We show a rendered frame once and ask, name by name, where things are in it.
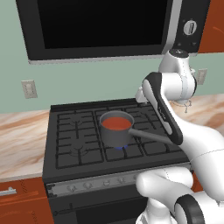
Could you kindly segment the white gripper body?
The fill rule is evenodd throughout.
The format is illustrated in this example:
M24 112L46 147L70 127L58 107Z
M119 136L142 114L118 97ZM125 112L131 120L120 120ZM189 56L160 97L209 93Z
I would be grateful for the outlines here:
M144 96L144 93L143 93L143 88L140 87L137 92L136 92L136 95L135 95L135 98L136 98L136 101L138 103L148 103L149 101L146 99L146 97Z

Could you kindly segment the red marinara sauce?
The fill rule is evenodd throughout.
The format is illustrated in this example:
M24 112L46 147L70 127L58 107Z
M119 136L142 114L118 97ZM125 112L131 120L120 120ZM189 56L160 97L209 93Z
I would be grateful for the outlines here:
M131 122L123 117L109 117L102 122L108 130L126 130L131 127Z

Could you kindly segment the black stove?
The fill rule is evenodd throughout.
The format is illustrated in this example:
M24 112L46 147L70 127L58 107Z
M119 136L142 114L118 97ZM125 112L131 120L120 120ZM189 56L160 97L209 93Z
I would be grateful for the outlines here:
M121 110L135 119L134 128L163 136L165 130L153 107L135 99L55 105L50 109L42 179L47 198L94 192L122 186L136 187L133 175L149 169L190 166L176 145L153 142L133 136L125 150L103 144L100 116ZM124 177L125 184L117 179ZM103 186L110 180L111 186ZM93 187L86 189L83 184ZM67 187L75 185L76 191Z

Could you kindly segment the grey saucepan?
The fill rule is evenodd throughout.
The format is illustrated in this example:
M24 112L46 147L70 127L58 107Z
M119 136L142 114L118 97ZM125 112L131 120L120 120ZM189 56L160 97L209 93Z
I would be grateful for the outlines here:
M125 130L111 130L104 128L102 126L102 122L109 117L126 118L131 122L131 127ZM118 110L106 112L100 117L101 140L105 145L114 148L128 145L132 137L143 137L163 144L172 144L172 141L167 136L160 136L153 133L134 129L133 128L134 124L135 124L134 117L126 112Z

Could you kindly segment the black microwave oven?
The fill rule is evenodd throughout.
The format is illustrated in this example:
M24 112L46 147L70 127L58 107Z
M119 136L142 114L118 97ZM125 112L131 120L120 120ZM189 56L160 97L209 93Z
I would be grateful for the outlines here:
M16 0L28 61L139 60L163 56L173 0ZM174 49L196 55L211 0L182 0ZM196 32L184 25L193 20Z

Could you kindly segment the silver microwave knob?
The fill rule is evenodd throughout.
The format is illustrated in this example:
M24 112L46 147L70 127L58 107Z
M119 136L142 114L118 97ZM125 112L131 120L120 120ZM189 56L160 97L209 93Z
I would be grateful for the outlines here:
M189 20L184 25L184 34L187 36L193 35L197 30L197 23L193 20Z

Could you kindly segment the orange base cupboard front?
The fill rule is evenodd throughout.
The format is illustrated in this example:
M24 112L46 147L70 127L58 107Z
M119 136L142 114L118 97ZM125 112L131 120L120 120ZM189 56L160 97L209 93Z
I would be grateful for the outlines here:
M203 190L202 185L200 184L195 172L192 173L192 177L193 177L193 185L192 185L192 190L196 193L196 192L201 192Z

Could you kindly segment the black oven door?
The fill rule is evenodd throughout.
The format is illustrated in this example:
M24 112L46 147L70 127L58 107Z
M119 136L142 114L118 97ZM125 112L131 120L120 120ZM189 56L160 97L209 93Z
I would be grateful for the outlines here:
M135 224L147 199L133 185L48 199L54 224Z

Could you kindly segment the orange drawer front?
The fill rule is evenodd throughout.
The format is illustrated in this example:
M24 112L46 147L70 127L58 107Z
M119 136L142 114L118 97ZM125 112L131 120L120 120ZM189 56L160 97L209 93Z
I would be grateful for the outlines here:
M7 191L10 187L16 190L16 192L5 195L1 194L1 192ZM46 190L42 178L27 178L0 183L0 203L36 199L45 196Z

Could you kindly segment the orange cupboard door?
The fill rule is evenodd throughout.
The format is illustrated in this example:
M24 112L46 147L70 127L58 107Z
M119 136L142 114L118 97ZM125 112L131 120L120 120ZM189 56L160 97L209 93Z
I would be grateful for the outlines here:
M0 224L54 224L48 200L29 199L0 205Z

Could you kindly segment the white wall socket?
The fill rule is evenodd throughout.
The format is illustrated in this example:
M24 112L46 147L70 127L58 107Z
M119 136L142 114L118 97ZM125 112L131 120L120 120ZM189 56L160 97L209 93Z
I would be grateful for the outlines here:
M22 80L21 84L26 99L38 97L34 80Z
M198 70L198 73L197 73L197 83L198 83L199 85L203 85L206 76L207 76L207 69L206 69L206 68L199 69L199 70Z

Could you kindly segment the orange wall cupboard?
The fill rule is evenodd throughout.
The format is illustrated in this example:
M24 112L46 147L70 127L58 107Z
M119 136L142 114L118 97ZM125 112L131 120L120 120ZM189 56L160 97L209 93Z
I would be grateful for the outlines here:
M199 53L224 53L224 0L211 0Z

